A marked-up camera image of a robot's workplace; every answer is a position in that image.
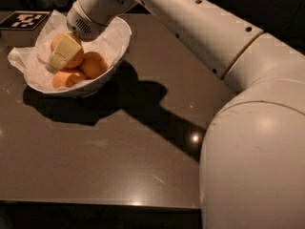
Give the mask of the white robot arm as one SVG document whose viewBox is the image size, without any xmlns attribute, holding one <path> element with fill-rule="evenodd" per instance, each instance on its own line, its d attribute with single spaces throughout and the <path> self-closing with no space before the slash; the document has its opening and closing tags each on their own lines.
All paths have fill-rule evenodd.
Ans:
<svg viewBox="0 0 305 229">
<path fill-rule="evenodd" d="M 305 55 L 207 0 L 76 0 L 92 41 L 142 5 L 235 91 L 201 148 L 204 229 L 305 229 Z"/>
</svg>

